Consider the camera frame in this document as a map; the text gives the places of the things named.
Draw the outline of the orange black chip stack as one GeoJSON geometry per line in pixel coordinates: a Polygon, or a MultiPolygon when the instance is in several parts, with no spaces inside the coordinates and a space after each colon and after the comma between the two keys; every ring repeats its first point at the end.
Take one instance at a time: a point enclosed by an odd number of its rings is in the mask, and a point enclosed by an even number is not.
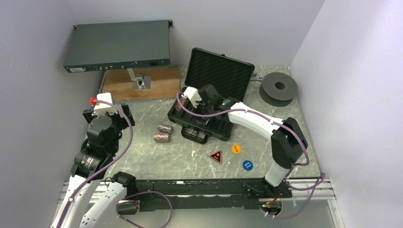
{"type": "Polygon", "coordinates": [[[177,103],[176,105],[175,105],[175,111],[177,111],[177,112],[181,112],[182,110],[183,110],[183,107],[184,107],[184,105],[183,104],[180,104],[180,103],[177,103]]]}

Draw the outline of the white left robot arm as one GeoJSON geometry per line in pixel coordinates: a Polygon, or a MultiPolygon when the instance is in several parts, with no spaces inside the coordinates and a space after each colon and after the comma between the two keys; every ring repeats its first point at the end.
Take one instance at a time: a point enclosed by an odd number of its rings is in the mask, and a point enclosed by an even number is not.
{"type": "Polygon", "coordinates": [[[112,176],[103,196],[92,207],[88,206],[107,169],[119,159],[116,153],[122,131],[128,128],[132,133],[135,126],[127,103],[117,107],[95,100],[93,104],[93,110],[83,111],[89,127],[74,158],[68,188],[52,222],[53,228],[93,228],[120,200],[136,195],[136,178],[119,171],[112,176]]]}

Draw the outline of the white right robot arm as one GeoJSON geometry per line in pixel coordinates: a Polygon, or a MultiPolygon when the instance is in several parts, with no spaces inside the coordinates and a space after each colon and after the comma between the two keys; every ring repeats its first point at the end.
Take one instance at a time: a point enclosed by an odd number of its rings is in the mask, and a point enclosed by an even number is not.
{"type": "Polygon", "coordinates": [[[307,152],[308,144],[296,119],[282,120],[258,112],[234,97],[223,97],[212,85],[187,88],[183,96],[196,108],[197,117],[223,119],[270,140],[273,163],[264,176],[262,192],[267,197],[279,193],[280,183],[307,152]]]}

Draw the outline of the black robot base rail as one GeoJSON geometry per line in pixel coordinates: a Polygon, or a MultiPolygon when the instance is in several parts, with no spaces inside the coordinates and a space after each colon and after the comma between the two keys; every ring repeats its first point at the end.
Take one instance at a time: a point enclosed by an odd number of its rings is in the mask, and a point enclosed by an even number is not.
{"type": "Polygon", "coordinates": [[[123,202],[140,212],[163,209],[259,209],[265,201],[292,197],[282,183],[272,187],[263,178],[137,180],[123,202]]]}

